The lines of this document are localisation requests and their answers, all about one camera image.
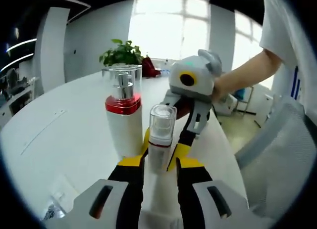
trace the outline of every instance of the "silver pump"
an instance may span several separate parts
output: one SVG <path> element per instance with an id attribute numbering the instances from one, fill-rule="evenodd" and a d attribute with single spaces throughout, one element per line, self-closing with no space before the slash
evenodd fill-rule
<path id="1" fill-rule="evenodd" d="M 116 76 L 113 86 L 113 97 L 116 99 L 130 99 L 133 97 L 133 83 L 130 82 L 131 75 L 127 72 L 120 73 Z"/>

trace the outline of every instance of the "clear bottle cap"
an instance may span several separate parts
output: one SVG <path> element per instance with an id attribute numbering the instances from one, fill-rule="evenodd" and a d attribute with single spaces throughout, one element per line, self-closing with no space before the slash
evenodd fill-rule
<path id="1" fill-rule="evenodd" d="M 176 121 L 175 107 L 157 104 L 150 111 L 150 142 L 170 145 Z"/>
<path id="2" fill-rule="evenodd" d="M 115 64 L 102 70 L 107 92 L 117 99 L 141 94 L 142 66 Z"/>

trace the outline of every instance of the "floor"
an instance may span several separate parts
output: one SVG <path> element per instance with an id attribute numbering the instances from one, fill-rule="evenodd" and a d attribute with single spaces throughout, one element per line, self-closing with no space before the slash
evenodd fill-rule
<path id="1" fill-rule="evenodd" d="M 226 134 L 234 154 L 248 143 L 260 130 L 254 122 L 255 115 L 235 112 L 231 116 L 219 116 L 222 129 Z"/>

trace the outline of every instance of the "white table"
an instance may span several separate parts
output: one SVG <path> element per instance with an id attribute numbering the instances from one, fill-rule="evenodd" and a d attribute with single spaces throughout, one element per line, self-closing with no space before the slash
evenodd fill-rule
<path id="1" fill-rule="evenodd" d="M 144 132 L 151 107 L 163 100 L 167 89 L 167 78 L 143 79 Z M 119 158 L 107 126 L 108 95 L 101 73 L 92 74 L 35 99 L 0 132 L 8 173 L 36 215 L 43 215 L 58 177 L 65 177 L 78 195 L 98 179 L 107 179 L 115 168 Z M 186 118 L 176 122 L 174 144 L 185 122 Z M 205 164 L 214 180 L 224 181 L 246 198 L 233 151 L 213 114 L 190 155 Z M 180 217 L 176 172 L 156 176 L 145 171 L 143 210 Z"/>

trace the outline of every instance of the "potted plant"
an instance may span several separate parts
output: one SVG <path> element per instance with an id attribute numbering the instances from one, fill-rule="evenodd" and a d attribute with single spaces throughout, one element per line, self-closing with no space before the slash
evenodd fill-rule
<path id="1" fill-rule="evenodd" d="M 141 64 L 143 57 L 139 46 L 132 46 L 132 41 L 128 40 L 123 43 L 122 40 L 113 39 L 113 43 L 117 44 L 117 48 L 109 49 L 99 57 L 99 62 L 104 66 L 112 66 L 116 63 L 124 64 Z"/>

